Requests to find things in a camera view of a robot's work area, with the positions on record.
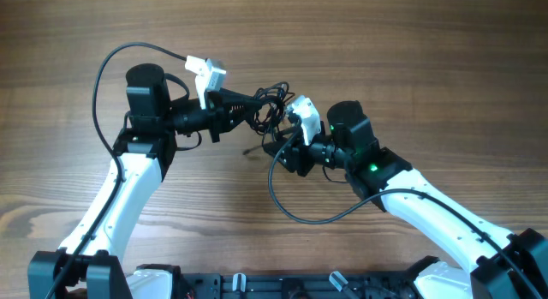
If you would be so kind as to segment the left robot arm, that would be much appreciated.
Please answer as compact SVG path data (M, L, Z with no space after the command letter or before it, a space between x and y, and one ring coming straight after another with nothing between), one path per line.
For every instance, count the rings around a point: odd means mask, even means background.
M181 151L178 135L206 130L214 142L248 120L261 102L223 89L222 69L187 62L200 95L171 99L169 82L182 80L152 63L126 74L129 110L113 146L104 183L75 229L54 252L38 251L27 269L32 298L184 298L179 266L122 269L128 240L152 194Z

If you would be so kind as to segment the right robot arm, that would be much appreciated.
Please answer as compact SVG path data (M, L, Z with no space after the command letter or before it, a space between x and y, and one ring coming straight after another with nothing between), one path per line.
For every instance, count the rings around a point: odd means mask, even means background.
M299 98L266 121L274 163L306 176L315 166L342 169L360 202L398 217L436 243L456 263L426 257L410 270L423 298L545 298L547 240L527 229L516 235L470 212L430 184L408 161L380 146L357 101L333 105L322 122Z

